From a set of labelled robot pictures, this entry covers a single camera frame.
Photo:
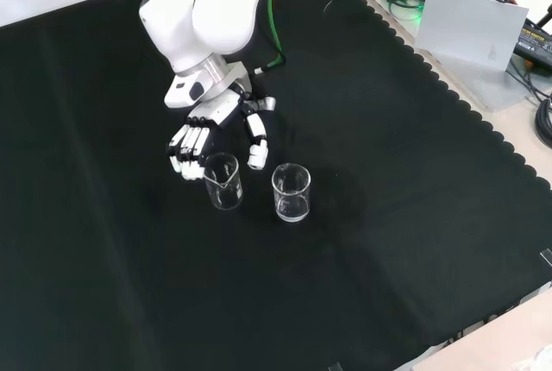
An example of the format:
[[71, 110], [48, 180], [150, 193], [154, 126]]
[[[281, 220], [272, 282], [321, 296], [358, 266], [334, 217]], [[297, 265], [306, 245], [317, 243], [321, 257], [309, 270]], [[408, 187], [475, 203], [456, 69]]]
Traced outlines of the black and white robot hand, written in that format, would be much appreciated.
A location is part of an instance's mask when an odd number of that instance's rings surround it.
[[185, 180], [201, 179], [214, 137], [231, 119], [240, 115], [246, 126], [251, 146], [248, 166], [264, 168], [268, 156], [267, 132], [260, 117], [262, 111], [275, 110], [276, 99], [258, 96], [237, 83], [222, 94], [193, 107], [184, 125], [166, 146], [172, 168]]

